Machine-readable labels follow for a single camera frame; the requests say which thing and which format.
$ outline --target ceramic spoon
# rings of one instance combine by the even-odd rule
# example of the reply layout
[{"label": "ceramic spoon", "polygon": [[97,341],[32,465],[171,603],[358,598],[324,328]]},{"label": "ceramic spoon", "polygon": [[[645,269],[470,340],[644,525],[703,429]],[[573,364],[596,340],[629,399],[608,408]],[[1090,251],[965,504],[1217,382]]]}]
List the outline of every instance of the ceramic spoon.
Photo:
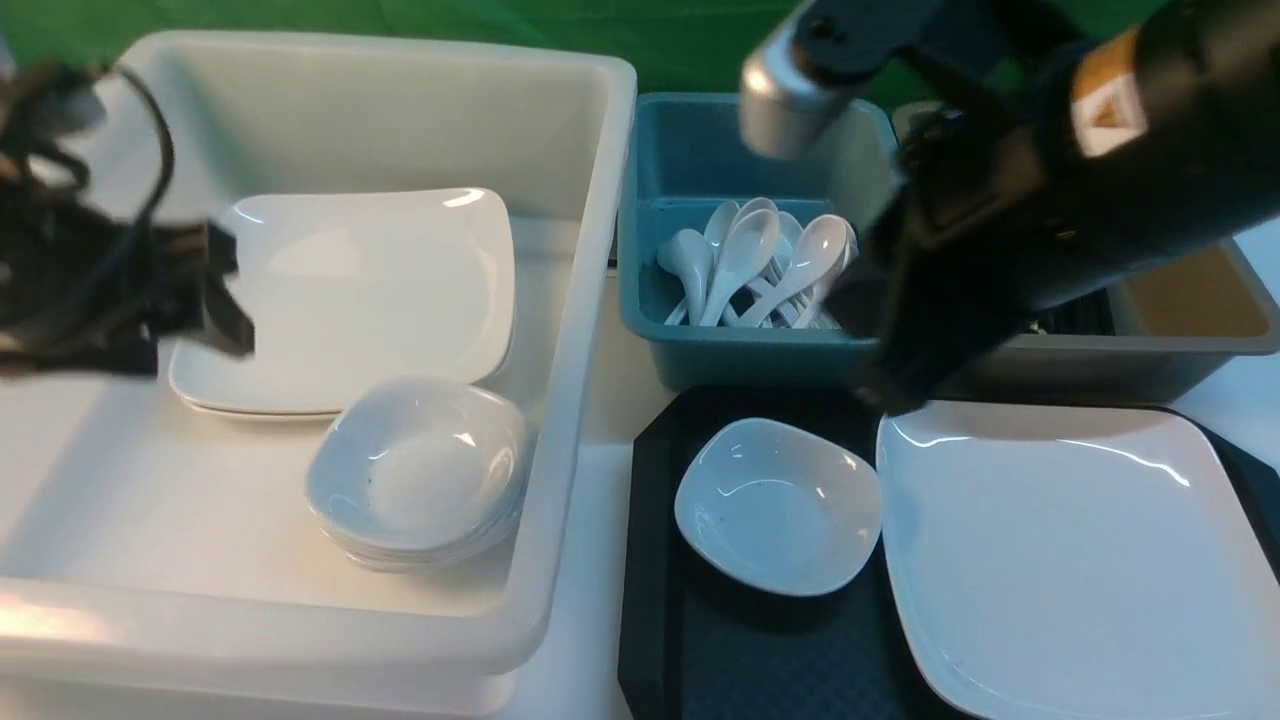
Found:
[{"label": "ceramic spoon", "polygon": [[728,237],[724,238],[719,258],[716,260],[712,290],[707,295],[707,307],[698,322],[700,327],[709,328],[719,322],[733,293],[764,272],[777,246],[778,215],[776,213],[758,210],[733,225]]},{"label": "ceramic spoon", "polygon": [[694,318],[701,318],[707,306],[707,287],[714,261],[712,249],[701,233],[687,228],[658,249],[658,265],[680,278]]},{"label": "ceramic spoon", "polygon": [[737,218],[737,202],[726,200],[719,204],[719,208],[707,220],[707,231],[703,232],[703,236],[707,238],[707,245],[712,246],[712,255],[716,258],[719,256],[719,249],[724,245],[724,238],[728,237],[728,228],[733,225],[733,219]]},{"label": "ceramic spoon", "polygon": [[845,247],[844,218],[823,215],[809,223],[796,242],[795,255],[786,274],[772,292],[742,313],[739,325],[748,328],[759,325],[778,305],[822,281],[832,268],[840,266],[845,258]]},{"label": "ceramic spoon", "polygon": [[[753,278],[751,282],[746,283],[746,290],[751,291],[751,295],[754,295],[756,299],[760,299],[764,297],[767,292],[773,290],[773,286],[769,284],[764,278]],[[783,320],[786,320],[787,327],[794,325],[796,319],[800,318],[800,310],[792,307],[786,302],[778,306],[778,314],[782,315]],[[689,316],[689,302],[681,300],[680,304],[676,305],[676,307],[671,311],[671,314],[667,315],[667,320],[663,324],[678,325],[680,323],[684,323],[685,318],[687,316]],[[737,325],[737,313],[735,313],[733,309],[730,307],[728,305],[724,306],[724,313],[721,314],[721,319],[724,320],[726,325],[730,327]]]},{"label": "ceramic spoon", "polygon": [[[742,205],[741,208],[739,208],[732,201],[730,201],[730,202],[722,202],[721,206],[716,209],[716,211],[722,215],[722,218],[723,218],[723,215],[727,214],[730,206],[733,206],[735,209],[737,209],[737,213],[735,213],[733,218],[730,219],[728,225],[726,228],[726,232],[733,232],[733,227],[736,227],[737,223],[742,222],[744,218],[746,218],[751,213],[755,213],[756,210],[768,210],[769,213],[773,213],[774,215],[777,215],[777,218],[778,218],[778,246],[773,250],[773,258],[769,259],[769,264],[764,268],[764,272],[762,273],[763,278],[755,278],[756,281],[758,279],[767,281],[769,284],[777,284],[778,279],[782,277],[782,270],[786,269],[786,265],[782,265],[780,268],[780,265],[778,265],[778,254],[780,252],[785,252],[786,256],[787,256],[787,259],[791,258],[791,249],[795,247],[795,241],[796,241],[796,238],[800,237],[800,231],[794,229],[790,224],[786,224],[786,225],[783,224],[783,220],[785,220],[783,215],[788,215],[788,214],[780,213],[777,204],[774,204],[768,197],[755,197],[755,199],[748,200],[746,204]],[[791,220],[795,222],[796,225],[800,224],[799,222],[796,222],[795,218],[791,218]],[[783,231],[792,233],[790,236],[790,242],[788,242],[788,237],[783,236]],[[759,299],[760,295],[763,293],[763,291],[759,290],[759,283],[756,283],[755,281],[751,281],[751,282],[746,283],[746,288],[750,290],[755,295],[756,299]],[[723,315],[721,315],[721,320],[726,325],[728,325],[728,327],[737,327],[737,324],[739,324],[739,322],[737,322],[737,313],[733,311],[733,306],[732,305],[726,305],[724,306],[724,313],[723,313]]]},{"label": "ceramic spoon", "polygon": [[778,249],[773,251],[773,260],[764,272],[764,278],[773,284],[778,284],[787,268],[791,266],[791,255],[795,252],[796,242],[804,234],[804,225],[791,213],[778,213]]},{"label": "ceramic spoon", "polygon": [[845,268],[854,261],[854,258],[858,258],[858,234],[854,232],[854,227],[849,224],[849,220],[845,220],[838,215],[823,217],[838,218],[845,224],[845,256],[837,266],[832,268],[831,272],[827,273],[824,278],[814,283],[812,296],[809,297],[804,311],[800,313],[800,318],[796,319],[795,323],[791,323],[791,327],[797,331],[810,325],[823,329],[835,329],[837,327],[835,323],[826,320],[826,316],[822,314],[822,301],[827,299],[827,292],[831,290],[831,286],[836,282],[836,279],[840,278],[840,273],[842,273]]}]

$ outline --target green backdrop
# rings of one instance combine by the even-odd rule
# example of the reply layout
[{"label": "green backdrop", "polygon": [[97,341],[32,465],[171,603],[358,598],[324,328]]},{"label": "green backdrop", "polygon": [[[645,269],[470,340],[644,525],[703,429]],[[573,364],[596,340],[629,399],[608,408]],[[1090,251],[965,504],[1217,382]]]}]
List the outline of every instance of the green backdrop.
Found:
[{"label": "green backdrop", "polygon": [[[164,28],[297,29],[480,40],[618,55],[640,90],[737,88],[742,58],[797,0],[0,0],[0,35],[19,61],[118,56]],[[892,3],[895,0],[883,0]],[[1110,35],[1165,0],[1059,0]],[[900,68],[869,97],[886,106],[923,88]]]}]

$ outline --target gray plastic bin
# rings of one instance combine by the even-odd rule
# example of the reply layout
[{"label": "gray plastic bin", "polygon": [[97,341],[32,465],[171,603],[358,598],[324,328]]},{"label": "gray plastic bin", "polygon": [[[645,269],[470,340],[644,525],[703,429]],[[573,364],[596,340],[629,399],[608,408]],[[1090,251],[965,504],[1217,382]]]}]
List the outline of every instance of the gray plastic bin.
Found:
[{"label": "gray plastic bin", "polygon": [[[837,331],[666,327],[682,297],[655,261],[677,229],[701,228],[726,199],[767,196],[801,223],[833,211],[867,228],[897,179],[893,128],[855,102],[795,163],[739,140],[737,96],[650,94],[636,104],[618,208],[622,318],[649,341],[662,382],[836,386],[874,341]],[[1234,242],[1108,288],[1116,336],[1021,336],[948,388],[959,397],[1167,402],[1236,355],[1280,350],[1280,309]]]}]

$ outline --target warning label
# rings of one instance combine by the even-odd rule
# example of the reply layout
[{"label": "warning label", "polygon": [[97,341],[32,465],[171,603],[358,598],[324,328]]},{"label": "warning label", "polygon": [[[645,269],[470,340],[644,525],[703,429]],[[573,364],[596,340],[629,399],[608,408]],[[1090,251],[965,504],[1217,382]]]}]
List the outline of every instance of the warning label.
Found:
[{"label": "warning label", "polygon": [[1071,120],[1087,158],[1101,158],[1147,132],[1133,70],[1137,45],[1138,31],[1130,29],[1091,53],[1075,70]]}]

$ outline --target table surface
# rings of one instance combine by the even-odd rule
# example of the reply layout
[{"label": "table surface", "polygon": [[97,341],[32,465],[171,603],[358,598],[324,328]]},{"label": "table surface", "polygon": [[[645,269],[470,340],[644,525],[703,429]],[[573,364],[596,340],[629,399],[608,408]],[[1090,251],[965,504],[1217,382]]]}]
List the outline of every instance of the table surface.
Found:
[{"label": "table surface", "polygon": [[[1280,220],[1239,237],[1267,288],[1280,297]],[[541,648],[520,674],[497,720],[626,720],[614,679],[626,555],[631,439],[671,401],[645,343],[622,325],[611,282],[596,334],[582,448],[564,555]],[[1174,405],[1243,450],[1280,468],[1280,355],[1242,357]],[[0,678],[0,717],[13,720],[407,720],[403,714],[252,700],[95,688]]]}]

